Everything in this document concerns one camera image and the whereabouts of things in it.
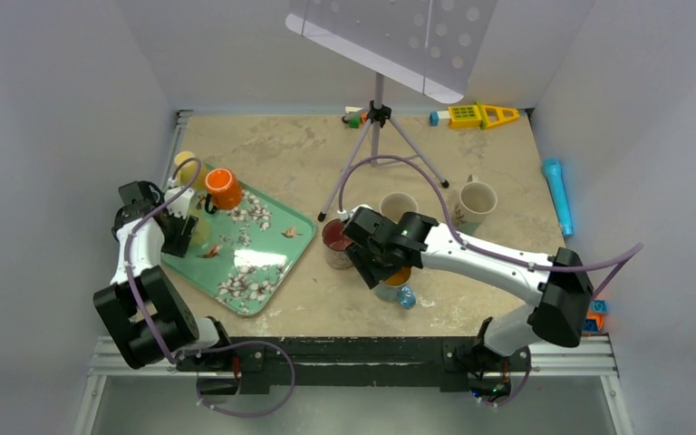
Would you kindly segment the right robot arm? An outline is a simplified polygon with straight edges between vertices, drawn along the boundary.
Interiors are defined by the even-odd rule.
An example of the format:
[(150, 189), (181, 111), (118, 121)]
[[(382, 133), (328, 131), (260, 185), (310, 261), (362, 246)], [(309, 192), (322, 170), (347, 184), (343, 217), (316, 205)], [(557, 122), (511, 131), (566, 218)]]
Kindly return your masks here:
[(348, 256), (370, 288), (405, 267), (416, 267), (465, 276), (522, 300), (519, 308), (482, 325), (472, 345), (479, 366), (493, 369), (541, 341), (565, 348), (580, 344), (593, 286), (575, 252), (560, 248), (549, 256), (520, 251), (414, 212), (398, 223), (367, 206), (339, 217), (352, 242)]

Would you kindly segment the cream dragon mug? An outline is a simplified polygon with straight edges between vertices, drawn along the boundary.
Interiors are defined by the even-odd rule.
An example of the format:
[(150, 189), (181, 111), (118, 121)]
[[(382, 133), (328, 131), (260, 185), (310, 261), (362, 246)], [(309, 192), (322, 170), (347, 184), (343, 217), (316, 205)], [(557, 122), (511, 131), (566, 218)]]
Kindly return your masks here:
[(392, 192), (382, 198), (379, 210), (382, 215), (398, 223), (405, 213), (417, 213), (419, 205), (416, 199), (407, 193)]

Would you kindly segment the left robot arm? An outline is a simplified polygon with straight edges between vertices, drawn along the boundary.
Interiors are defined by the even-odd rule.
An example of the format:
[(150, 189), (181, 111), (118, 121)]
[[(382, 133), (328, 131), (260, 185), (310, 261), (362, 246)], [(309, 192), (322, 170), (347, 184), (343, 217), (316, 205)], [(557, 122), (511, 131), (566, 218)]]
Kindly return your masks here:
[(162, 191), (150, 181), (133, 181), (119, 195), (123, 205), (111, 229), (119, 244), (116, 271), (92, 301), (124, 362), (141, 369), (191, 355), (210, 370), (226, 369), (234, 346), (224, 326), (195, 316), (161, 265), (163, 255), (186, 255), (195, 236), (199, 219), (189, 213), (194, 189)]

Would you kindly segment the pink skull mug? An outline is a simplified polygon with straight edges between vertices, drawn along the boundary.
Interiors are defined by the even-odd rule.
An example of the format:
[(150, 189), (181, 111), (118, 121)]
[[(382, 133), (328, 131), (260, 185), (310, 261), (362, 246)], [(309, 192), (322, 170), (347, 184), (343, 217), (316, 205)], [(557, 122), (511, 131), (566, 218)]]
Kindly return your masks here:
[(333, 219), (324, 225), (321, 234), (325, 262), (329, 267), (338, 270), (353, 266), (351, 259), (346, 254), (346, 249), (352, 240), (343, 234), (343, 230), (343, 222), (339, 219)]

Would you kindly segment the blue butterfly mug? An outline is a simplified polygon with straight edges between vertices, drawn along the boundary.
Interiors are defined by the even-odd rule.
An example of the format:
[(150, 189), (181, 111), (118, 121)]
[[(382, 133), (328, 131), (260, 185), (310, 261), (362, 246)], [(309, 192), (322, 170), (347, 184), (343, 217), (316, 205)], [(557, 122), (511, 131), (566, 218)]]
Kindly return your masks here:
[(417, 304), (417, 300), (410, 288), (410, 280), (411, 268), (404, 267), (379, 283), (372, 291), (384, 302), (394, 303), (405, 310), (411, 310)]

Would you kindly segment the lime green mug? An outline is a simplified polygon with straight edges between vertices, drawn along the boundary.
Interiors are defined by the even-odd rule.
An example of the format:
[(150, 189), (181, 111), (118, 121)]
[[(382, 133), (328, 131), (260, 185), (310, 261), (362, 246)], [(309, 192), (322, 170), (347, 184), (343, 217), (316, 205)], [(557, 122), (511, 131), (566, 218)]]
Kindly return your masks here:
[(208, 242), (211, 235), (208, 215), (202, 210), (191, 210), (189, 215), (197, 220), (189, 246), (195, 248), (202, 247)]

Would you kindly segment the orange mug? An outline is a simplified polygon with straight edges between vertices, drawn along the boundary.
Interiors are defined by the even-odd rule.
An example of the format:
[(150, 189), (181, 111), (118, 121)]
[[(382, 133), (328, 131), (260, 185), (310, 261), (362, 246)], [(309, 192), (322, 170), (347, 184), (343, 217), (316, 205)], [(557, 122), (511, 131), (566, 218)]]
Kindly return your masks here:
[(229, 169), (211, 170), (205, 177), (207, 191), (204, 209), (209, 214), (219, 210), (231, 210), (238, 206), (244, 197), (237, 176)]

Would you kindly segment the cream coral shell mug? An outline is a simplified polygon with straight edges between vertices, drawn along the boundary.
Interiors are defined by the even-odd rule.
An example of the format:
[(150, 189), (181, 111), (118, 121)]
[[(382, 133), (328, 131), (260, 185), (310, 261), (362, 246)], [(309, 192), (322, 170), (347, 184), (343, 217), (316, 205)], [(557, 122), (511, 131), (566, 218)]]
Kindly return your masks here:
[(496, 191), (471, 174), (450, 200), (451, 221), (459, 232), (474, 236), (497, 204)]

